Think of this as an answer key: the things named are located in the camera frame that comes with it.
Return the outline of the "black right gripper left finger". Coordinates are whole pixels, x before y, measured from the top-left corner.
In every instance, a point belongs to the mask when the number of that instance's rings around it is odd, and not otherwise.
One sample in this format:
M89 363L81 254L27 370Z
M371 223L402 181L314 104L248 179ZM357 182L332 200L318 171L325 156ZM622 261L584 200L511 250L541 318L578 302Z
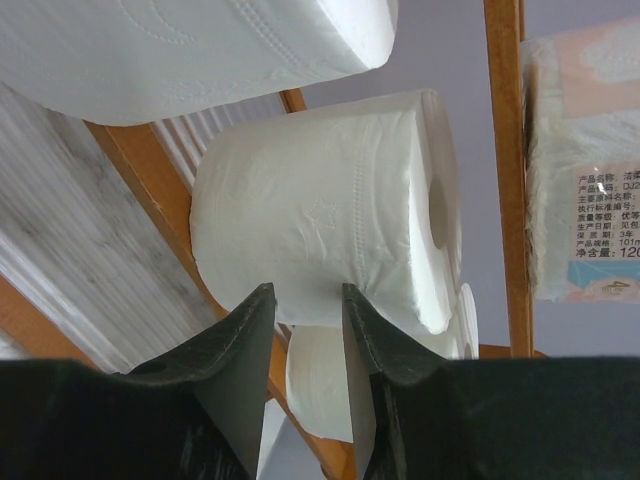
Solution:
M276 310L259 285L224 319L128 374L1 365L5 479L253 479Z

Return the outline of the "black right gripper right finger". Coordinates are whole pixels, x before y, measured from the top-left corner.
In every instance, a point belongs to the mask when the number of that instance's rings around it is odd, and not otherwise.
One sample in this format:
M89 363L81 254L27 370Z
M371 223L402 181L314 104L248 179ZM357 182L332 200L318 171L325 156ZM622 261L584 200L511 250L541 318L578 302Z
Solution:
M361 479L635 479L635 357L448 360L342 288Z

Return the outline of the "white paper roll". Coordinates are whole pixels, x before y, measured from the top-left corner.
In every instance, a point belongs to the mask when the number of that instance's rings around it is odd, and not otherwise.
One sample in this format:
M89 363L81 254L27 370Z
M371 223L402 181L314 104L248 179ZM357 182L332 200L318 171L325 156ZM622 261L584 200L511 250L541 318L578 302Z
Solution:
M395 1L5 1L1 80L56 112L131 126L360 74Z
M444 332L461 214L442 98L396 93L219 134L198 166L190 229L199 274L226 309L270 283L280 322L337 327L348 283L398 328Z
M478 321L471 286L458 292L447 329L441 334L411 337L447 359L479 357ZM290 412L309 434L323 439L353 441L342 330L298 326L289 341L286 397Z

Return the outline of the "plastic pinkish paper roll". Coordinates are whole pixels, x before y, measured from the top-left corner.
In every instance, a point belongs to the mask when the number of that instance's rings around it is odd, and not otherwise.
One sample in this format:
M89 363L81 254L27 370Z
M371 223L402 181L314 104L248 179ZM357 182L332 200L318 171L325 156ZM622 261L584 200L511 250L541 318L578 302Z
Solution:
M539 300L639 299L639 21L526 41L530 274Z

